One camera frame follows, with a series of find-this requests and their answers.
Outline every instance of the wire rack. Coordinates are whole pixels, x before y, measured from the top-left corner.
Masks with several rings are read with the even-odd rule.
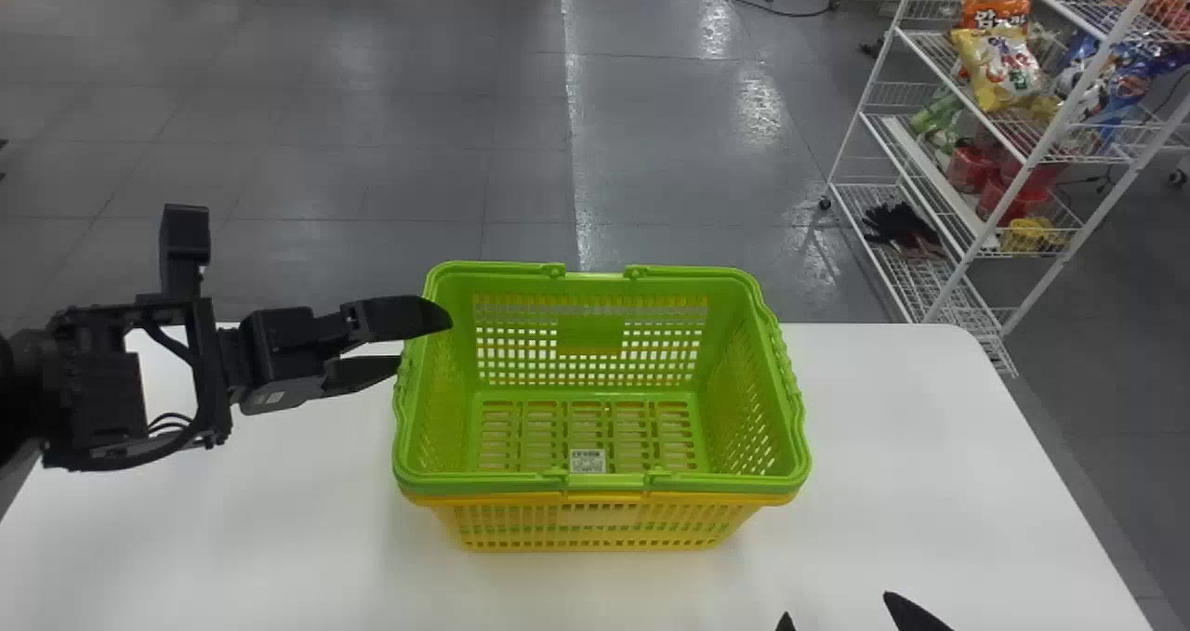
[[[1100,39],[1115,26],[1128,0],[1042,0]],[[1123,40],[1190,43],[1190,12],[1186,0],[1148,0],[1144,14],[1135,18]]]
[[[916,52],[952,92],[963,99],[997,139],[1016,157],[1025,162],[1029,152],[1041,142],[1048,120],[1029,114],[1027,108],[1012,107],[985,113],[979,110],[970,86],[957,77],[958,52],[940,32],[896,30],[898,37]],[[1053,70],[1063,48],[1054,42],[1042,42],[1035,54],[1042,69]],[[1127,164],[1139,156],[1164,126],[1164,121],[1152,115],[1142,106],[1134,106],[1119,125],[1094,125],[1071,123],[1058,137],[1042,163]],[[1185,142],[1177,139],[1169,149],[1186,149]]]
[[[847,221],[863,236],[859,220],[864,211],[888,204],[907,201],[904,190],[887,183],[831,183],[831,192],[841,204]],[[868,244],[868,254],[876,263],[881,279],[888,285],[901,314],[910,323],[926,321],[926,312],[938,299],[942,285],[954,273],[954,262],[934,257],[907,257],[885,245]],[[939,310],[938,323],[953,324],[971,332],[997,371],[1016,375],[1016,367],[1000,338],[1000,320],[984,304],[979,293],[966,279]]]
[[[978,215],[978,196],[954,192],[933,163],[923,163],[921,152],[910,152],[904,144],[904,138],[913,133],[909,115],[863,113],[860,118],[901,170],[914,199],[926,208],[928,217],[925,219],[934,223],[956,256],[965,254],[983,229],[982,218],[985,215]],[[896,132],[894,127],[897,126],[902,131]],[[941,188],[950,188],[951,193],[944,194]],[[1065,250],[1075,233],[1083,229],[1083,220],[1053,192],[1044,201],[1023,208],[1025,215],[1020,221],[1002,220],[1003,225],[996,229],[995,236],[984,242],[979,257],[1054,256]]]
[[[1188,0],[1035,0],[1035,5],[1042,2],[1069,20],[1066,27],[1073,25],[1097,36],[1101,48],[1114,48],[1120,42],[1190,44]],[[1167,118],[1136,104],[1119,118],[1119,124],[1064,120],[1061,126],[1054,126],[1057,117],[1052,108],[1045,107],[1052,104],[1033,101],[1028,106],[985,113],[976,102],[969,81],[959,77],[958,52],[945,36],[954,24],[958,7],[957,0],[902,0],[897,5],[892,33],[877,56],[863,104],[856,111],[831,169],[829,192],[862,238],[875,270],[888,285],[906,320],[926,321],[928,314],[931,321],[962,326],[981,342],[995,368],[1015,375],[1002,336],[1016,326],[1053,283],[1086,235],[1158,150],[1190,150],[1186,139],[1190,131],[1183,124],[1190,118],[1190,99],[1165,111]],[[1126,26],[1116,29],[1125,14],[1133,13],[1135,15]],[[1117,38],[1119,35],[1114,35],[1109,42],[1107,36],[1113,31],[1126,36]],[[902,75],[892,73],[901,71],[900,61],[896,67],[888,67],[892,49],[914,52],[935,80],[890,80],[890,76]],[[1061,70],[1065,46],[1053,32],[1036,23],[1029,26],[1029,50],[1047,76]],[[1088,88],[1088,83],[1084,76],[1076,88]],[[1042,89],[1047,89],[1046,81],[1042,81]],[[984,201],[966,196],[951,186],[938,167],[945,158],[934,144],[922,140],[913,129],[912,119],[922,108],[939,101],[942,104],[935,107],[947,107],[953,101],[947,100],[947,94],[957,99],[950,107],[965,110],[954,119],[958,136],[975,136],[981,140],[994,138],[1003,149],[1004,157],[994,158],[1000,162],[1001,177],[989,181],[995,183],[991,189],[985,186]],[[1172,93],[1159,102],[1157,111],[1164,110],[1171,99]],[[1057,194],[1029,201],[1028,194],[1036,187],[1025,189],[1029,182],[1015,176],[1019,169],[1013,160],[1035,164],[1029,177],[1038,177],[1039,169],[1052,171],[1071,163],[1128,164],[1132,168],[1125,169],[1096,213],[1084,223]],[[1021,192],[1012,202],[1004,205],[1002,199],[995,199],[995,194],[1002,192],[1000,187],[1013,183]],[[863,240],[864,212],[882,202],[901,201],[934,225],[946,252],[940,256],[902,255],[892,246]],[[1002,208],[995,229],[989,229],[985,220],[991,212],[989,208]],[[977,244],[979,237],[985,238]],[[1019,305],[990,308],[966,275],[971,261],[1021,256],[1050,257],[1053,262]]]

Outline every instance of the yellow item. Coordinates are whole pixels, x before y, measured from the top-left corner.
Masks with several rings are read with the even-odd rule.
[[[1061,99],[1058,98],[1058,94],[1038,94],[1029,104],[1029,118],[1047,125],[1058,114],[1059,106],[1061,106]]]
[[[1019,29],[951,30],[951,40],[987,113],[1028,101],[1045,88],[1041,67]]]
[[[652,551],[713,548],[764,506],[795,494],[526,492],[422,496],[475,551]]]
[[[1000,242],[1003,252],[1050,251],[1066,245],[1066,238],[1053,230],[1047,218],[1017,218],[1008,223],[1008,232]]]

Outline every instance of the black glove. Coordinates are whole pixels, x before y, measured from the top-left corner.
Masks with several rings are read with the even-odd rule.
[[[904,201],[891,208],[888,204],[868,208],[864,224],[873,232],[864,235],[869,243],[892,246],[902,255],[945,255],[938,232]]]

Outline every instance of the blue snack bag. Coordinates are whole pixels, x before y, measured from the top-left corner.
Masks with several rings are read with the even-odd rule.
[[[1098,42],[1084,32],[1078,32],[1071,39],[1066,55],[1063,56],[1063,69],[1054,77],[1052,92],[1070,104],[1071,90],[1086,73],[1086,64],[1098,49]],[[1078,105],[1072,123],[1096,125],[1076,127],[1059,145],[1066,149],[1078,149],[1077,144],[1094,140],[1090,154],[1102,154],[1117,133],[1117,127],[1140,102],[1153,85],[1153,79],[1173,71],[1186,64],[1188,51],[1161,43],[1119,43],[1111,48],[1107,62],[1100,69],[1096,80],[1086,88],[1082,98],[1075,100]]]

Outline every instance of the robotic arm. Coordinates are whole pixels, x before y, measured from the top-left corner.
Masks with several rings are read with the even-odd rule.
[[[322,317],[308,307],[255,311],[238,327],[217,329],[211,299],[200,294],[211,261],[207,210],[165,206],[159,242],[161,293],[67,308],[45,329],[0,337],[0,482],[14,460],[38,449],[45,467],[100,471],[221,445],[232,404],[251,416],[364,389],[396,373],[400,356],[339,355],[451,327],[440,306],[405,295],[343,304]],[[184,326],[184,344],[162,331],[170,325]],[[124,346],[133,329],[190,367],[193,418],[148,420],[140,363]]]

